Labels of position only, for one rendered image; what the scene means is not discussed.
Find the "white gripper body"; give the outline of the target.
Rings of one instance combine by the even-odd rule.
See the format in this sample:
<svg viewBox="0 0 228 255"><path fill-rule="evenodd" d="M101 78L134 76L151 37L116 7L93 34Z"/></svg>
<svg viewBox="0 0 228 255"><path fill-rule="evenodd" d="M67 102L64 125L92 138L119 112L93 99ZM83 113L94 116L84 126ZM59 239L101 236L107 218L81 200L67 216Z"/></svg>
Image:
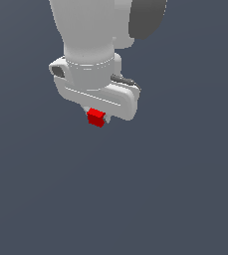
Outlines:
<svg viewBox="0 0 228 255"><path fill-rule="evenodd" d="M111 82L100 89L80 89L72 84L65 57L49 65L59 94L82 107L90 107L125 121L133 119L141 88L132 79L111 75Z"/></svg>

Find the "red cube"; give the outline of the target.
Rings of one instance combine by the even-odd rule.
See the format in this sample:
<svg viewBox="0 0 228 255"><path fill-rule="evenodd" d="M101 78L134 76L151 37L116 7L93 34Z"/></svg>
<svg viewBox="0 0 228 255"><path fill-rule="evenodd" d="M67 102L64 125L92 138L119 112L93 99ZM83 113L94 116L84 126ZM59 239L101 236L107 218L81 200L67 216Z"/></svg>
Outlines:
<svg viewBox="0 0 228 255"><path fill-rule="evenodd" d="M88 121L91 125L101 128L105 124L105 113L99 110L90 108L87 112Z"/></svg>

